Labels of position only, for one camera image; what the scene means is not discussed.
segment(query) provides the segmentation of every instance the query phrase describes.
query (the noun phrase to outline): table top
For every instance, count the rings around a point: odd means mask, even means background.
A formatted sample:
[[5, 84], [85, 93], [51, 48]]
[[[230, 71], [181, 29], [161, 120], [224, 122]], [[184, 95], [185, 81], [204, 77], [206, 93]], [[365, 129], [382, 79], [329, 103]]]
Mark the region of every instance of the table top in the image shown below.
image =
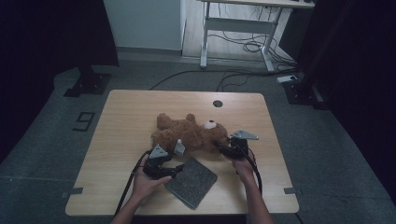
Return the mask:
[[[215, 107], [214, 101], [222, 101]], [[248, 140], [262, 176], [263, 193], [270, 213], [296, 213], [299, 205], [276, 138], [265, 100], [258, 93], [194, 91], [112, 91], [78, 174], [76, 188], [66, 206], [69, 216], [113, 215], [138, 158], [150, 149], [157, 116], [171, 119], [195, 115], [197, 123], [213, 119], [229, 134], [244, 129], [259, 136]], [[137, 215], [226, 215], [248, 212], [246, 194], [231, 163], [219, 153], [193, 151], [174, 157], [166, 166], [175, 167], [194, 157], [218, 175], [198, 208], [191, 210], [164, 186], [156, 188], [136, 211]]]
[[306, 3], [304, 0], [199, 0], [201, 2], [210, 3], [226, 3], [226, 4], [240, 4], [240, 5], [254, 5], [254, 6], [268, 6], [268, 7], [299, 7], [299, 8], [313, 8], [314, 2]]

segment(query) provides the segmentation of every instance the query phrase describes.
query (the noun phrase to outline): gray floor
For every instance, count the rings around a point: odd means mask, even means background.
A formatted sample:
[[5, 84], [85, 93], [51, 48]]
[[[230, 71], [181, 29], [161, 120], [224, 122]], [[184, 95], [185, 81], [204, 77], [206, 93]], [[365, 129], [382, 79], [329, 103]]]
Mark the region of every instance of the gray floor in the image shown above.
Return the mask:
[[[262, 71], [262, 64], [210, 61], [207, 70]], [[108, 223], [111, 217], [69, 217], [67, 197], [111, 90], [147, 90], [180, 71], [199, 70], [198, 61], [157, 55], [120, 55], [120, 68], [95, 66], [112, 78], [104, 95], [63, 97], [78, 78], [76, 69], [55, 78], [55, 90], [22, 140], [0, 166], [0, 223]], [[173, 77], [155, 90], [214, 91], [222, 73]], [[235, 77], [227, 83], [242, 83]], [[276, 76], [250, 77], [225, 91], [265, 97], [292, 184], [299, 216], [308, 223], [396, 223], [396, 208], [361, 153], [330, 111], [290, 105]], [[80, 112], [96, 113], [92, 126], [74, 132]], [[276, 223], [300, 223], [275, 214]]]

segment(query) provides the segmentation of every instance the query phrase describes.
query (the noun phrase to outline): person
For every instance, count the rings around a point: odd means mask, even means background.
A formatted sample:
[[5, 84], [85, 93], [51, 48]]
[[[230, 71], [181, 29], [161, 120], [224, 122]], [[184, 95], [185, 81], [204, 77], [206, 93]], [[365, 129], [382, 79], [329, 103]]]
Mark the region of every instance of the person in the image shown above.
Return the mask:
[[[249, 152], [249, 157], [254, 159], [254, 156]], [[148, 155], [142, 160], [142, 164], [145, 164]], [[243, 159], [235, 161], [227, 158], [233, 164], [236, 172], [239, 174], [239, 178], [245, 186], [245, 192], [247, 195], [247, 209], [250, 215], [252, 224], [274, 224], [274, 221], [268, 212], [267, 206], [265, 205], [262, 195], [260, 194], [259, 188], [257, 187], [256, 180], [253, 174], [253, 168], [251, 167], [248, 160]], [[143, 168], [139, 167], [136, 174], [134, 175], [134, 187], [132, 190], [131, 197], [127, 203], [121, 208], [121, 210], [114, 216], [111, 224], [129, 224], [131, 223], [134, 213], [136, 212], [139, 205], [143, 200], [149, 196], [155, 188], [161, 184], [167, 183], [172, 179], [172, 176], [166, 176], [158, 180], [150, 179], [143, 172]]]

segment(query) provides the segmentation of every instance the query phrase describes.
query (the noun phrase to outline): hand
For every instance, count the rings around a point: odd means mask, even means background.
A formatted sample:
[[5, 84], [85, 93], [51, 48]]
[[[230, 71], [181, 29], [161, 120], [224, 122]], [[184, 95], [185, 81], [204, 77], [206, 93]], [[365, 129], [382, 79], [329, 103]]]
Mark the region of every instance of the hand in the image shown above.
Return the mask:
[[136, 174], [134, 174], [134, 188], [132, 190], [131, 198], [136, 198], [138, 201], [143, 201], [147, 196], [149, 196], [155, 188], [160, 186], [161, 184], [167, 183], [172, 179], [172, 176], [165, 176], [158, 180], [150, 179], [143, 172], [143, 165], [146, 163], [149, 155], [146, 155], [142, 162], [140, 163], [140, 167], [137, 169]]
[[[254, 155], [251, 151], [248, 152], [248, 156], [252, 161], [255, 161]], [[246, 158], [242, 160], [233, 160], [228, 157], [225, 158], [232, 162], [233, 167], [236, 169], [236, 172], [239, 174], [239, 178], [242, 180], [242, 182], [245, 183], [248, 179], [254, 180], [253, 167]]]

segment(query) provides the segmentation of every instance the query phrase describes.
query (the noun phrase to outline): forearm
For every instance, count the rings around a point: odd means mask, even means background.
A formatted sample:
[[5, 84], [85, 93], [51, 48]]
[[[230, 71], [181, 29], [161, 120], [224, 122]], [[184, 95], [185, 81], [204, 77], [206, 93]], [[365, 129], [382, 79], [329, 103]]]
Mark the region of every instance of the forearm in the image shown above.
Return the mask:
[[262, 195], [256, 185], [254, 176], [245, 177], [242, 181], [245, 185], [247, 194], [247, 208], [251, 217], [252, 224], [273, 224], [274, 221], [268, 212]]
[[121, 208], [121, 210], [116, 214], [111, 221], [111, 224], [130, 224], [132, 218], [134, 217], [134, 212], [136, 212], [141, 199], [138, 197], [131, 197], [128, 202]]

